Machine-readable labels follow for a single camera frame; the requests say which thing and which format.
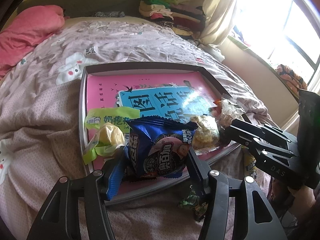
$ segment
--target orange patterned cloth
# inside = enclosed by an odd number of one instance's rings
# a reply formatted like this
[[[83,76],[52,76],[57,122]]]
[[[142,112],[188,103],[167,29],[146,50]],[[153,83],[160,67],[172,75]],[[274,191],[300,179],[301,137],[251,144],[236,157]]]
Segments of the orange patterned cloth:
[[[299,89],[308,89],[308,85],[303,80],[303,78],[297,75],[291,68],[286,65],[280,64],[277,67],[277,73],[281,79],[287,84],[287,86],[292,90],[292,92],[299,97]]]

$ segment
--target pink patterned bedding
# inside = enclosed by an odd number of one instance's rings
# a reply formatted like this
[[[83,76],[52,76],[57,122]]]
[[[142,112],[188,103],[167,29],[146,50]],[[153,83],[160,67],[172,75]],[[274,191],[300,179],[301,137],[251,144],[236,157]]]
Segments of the pink patterned bedding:
[[[0,215],[17,240],[32,222],[60,176],[85,175],[78,138],[80,77],[86,65],[123,61],[162,61],[200,65],[249,109],[255,123],[274,123],[264,104],[227,67],[176,36],[149,24],[80,22],[38,45],[10,71],[0,87]],[[216,163],[228,176],[242,178],[242,155]],[[258,183],[266,191],[269,176]],[[197,239],[201,224],[177,207],[189,183],[108,208],[116,239]],[[230,199],[230,215],[234,208]],[[84,207],[82,239],[88,239]],[[232,234],[228,222],[227,239]]]

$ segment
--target pink folded cloth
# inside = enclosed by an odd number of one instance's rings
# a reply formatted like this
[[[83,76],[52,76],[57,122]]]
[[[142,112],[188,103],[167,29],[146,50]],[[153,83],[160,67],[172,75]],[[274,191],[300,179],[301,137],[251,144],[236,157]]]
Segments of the pink folded cloth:
[[[0,79],[63,25],[63,9],[57,5],[34,6],[18,14],[0,33]]]
[[[154,13],[150,17],[151,20],[158,19],[158,18],[164,18],[164,16],[161,13]]]
[[[179,9],[179,10],[188,11],[188,12],[192,12],[192,13],[194,13],[194,14],[200,14],[200,15],[202,15],[202,11],[201,11],[201,10],[198,10],[198,9],[196,9],[196,8],[193,8],[192,6],[187,5],[187,4],[182,4],[182,3],[180,3],[180,4],[178,4],[178,5],[175,5],[175,4],[171,3],[170,5],[171,5],[171,7],[176,8],[176,9]]]

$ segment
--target bird illustration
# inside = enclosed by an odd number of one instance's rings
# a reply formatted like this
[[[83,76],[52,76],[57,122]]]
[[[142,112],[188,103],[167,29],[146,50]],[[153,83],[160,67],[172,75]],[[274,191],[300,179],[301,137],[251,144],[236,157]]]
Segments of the bird illustration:
[[[128,90],[127,91],[125,91],[125,92],[132,92],[132,86],[131,86],[131,88],[129,88],[129,87],[127,87],[127,86],[125,86]]]

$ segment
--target curtain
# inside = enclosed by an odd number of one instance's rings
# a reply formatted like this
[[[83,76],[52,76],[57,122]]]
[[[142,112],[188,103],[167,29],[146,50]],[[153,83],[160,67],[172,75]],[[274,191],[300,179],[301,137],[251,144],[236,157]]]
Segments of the curtain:
[[[203,11],[206,21],[201,41],[205,45],[221,45],[235,25],[236,0],[204,0]]]

